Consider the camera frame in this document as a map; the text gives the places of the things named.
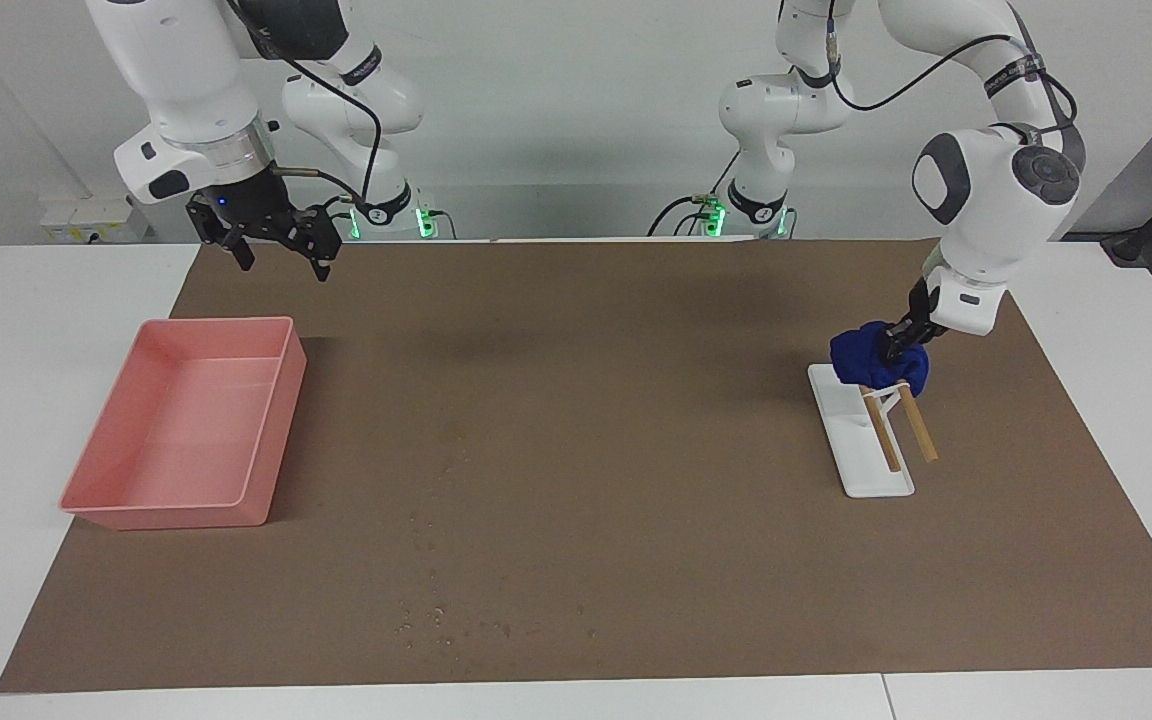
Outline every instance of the blue object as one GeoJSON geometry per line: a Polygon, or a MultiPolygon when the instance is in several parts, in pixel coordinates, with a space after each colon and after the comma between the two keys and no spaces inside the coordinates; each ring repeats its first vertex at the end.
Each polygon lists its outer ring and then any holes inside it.
{"type": "Polygon", "coordinates": [[[909,389],[916,397],[927,388],[927,374],[932,372],[932,359],[922,344],[901,354],[895,365],[882,363],[882,332],[887,323],[867,323],[859,331],[849,331],[829,341],[829,361],[833,372],[843,384],[856,384],[881,389],[893,384],[909,381],[909,389]]]}

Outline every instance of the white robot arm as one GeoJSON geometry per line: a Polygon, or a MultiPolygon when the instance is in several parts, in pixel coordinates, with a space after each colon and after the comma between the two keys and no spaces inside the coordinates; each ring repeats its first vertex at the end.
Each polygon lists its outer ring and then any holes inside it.
{"type": "Polygon", "coordinates": [[[294,76],[285,109],[342,161],[356,209],[379,232],[416,227],[419,191],[376,129],[410,131],[424,109],[362,31],[355,0],[88,0],[88,9],[150,113],[150,124],[114,152],[137,200],[192,194],[187,211],[202,240],[233,252],[243,270],[253,260],[247,237],[274,240],[326,279],[340,247],[329,204],[295,209],[283,177],[328,176],[278,167],[238,76],[242,56],[280,58],[311,65],[332,86],[294,76]]]}
{"type": "MultiPolygon", "coordinates": [[[[728,217],[755,233],[773,232],[790,185],[794,154],[782,138],[828,131],[852,109],[877,108],[849,99],[838,58],[836,31],[854,3],[788,0],[776,45],[794,68],[723,92],[723,127],[740,142],[728,217]]],[[[998,116],[988,128],[935,136],[916,161],[915,195],[945,233],[910,293],[910,313],[888,328],[884,355],[895,359],[946,329],[993,329],[1007,281],[1073,209],[1085,150],[1023,20],[1005,0],[878,5],[902,45],[952,55],[977,73],[998,116]]]]}

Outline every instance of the pink plastic bin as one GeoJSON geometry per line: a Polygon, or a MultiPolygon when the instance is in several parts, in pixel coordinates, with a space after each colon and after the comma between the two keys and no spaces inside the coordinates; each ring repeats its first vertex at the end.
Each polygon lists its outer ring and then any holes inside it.
{"type": "Polygon", "coordinates": [[[303,377],[291,318],[141,325],[60,509],[116,530],[265,523],[303,377]]]}

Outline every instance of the brown table mat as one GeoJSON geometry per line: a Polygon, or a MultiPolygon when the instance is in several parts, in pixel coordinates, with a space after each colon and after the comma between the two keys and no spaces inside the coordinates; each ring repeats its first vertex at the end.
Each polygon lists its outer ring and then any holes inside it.
{"type": "Polygon", "coordinates": [[[931,348],[918,495],[842,493],[806,366],[929,248],[205,249],[174,316],[305,339],[271,521],[74,521],[0,692],[1152,666],[1152,541],[1010,301],[931,348]]]}

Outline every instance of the wooden handle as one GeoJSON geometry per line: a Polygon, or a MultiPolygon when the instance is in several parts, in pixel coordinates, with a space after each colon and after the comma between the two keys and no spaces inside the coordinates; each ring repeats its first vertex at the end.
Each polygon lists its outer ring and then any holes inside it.
{"type": "Polygon", "coordinates": [[[896,446],[892,442],[890,433],[887,432],[887,419],[882,417],[882,408],[878,404],[878,397],[869,395],[869,387],[861,386],[861,397],[865,401],[865,410],[869,410],[869,423],[873,425],[874,433],[878,434],[878,445],[882,446],[882,456],[887,458],[887,469],[893,473],[900,473],[900,456],[896,455],[896,446]]]}
{"type": "Polygon", "coordinates": [[[908,384],[901,384],[900,400],[905,406],[905,416],[909,418],[910,427],[914,427],[914,437],[918,438],[923,460],[937,462],[941,456],[937,454],[937,446],[932,442],[932,433],[927,432],[927,423],[923,420],[923,411],[918,409],[918,402],[914,401],[914,393],[910,392],[908,384]]]}

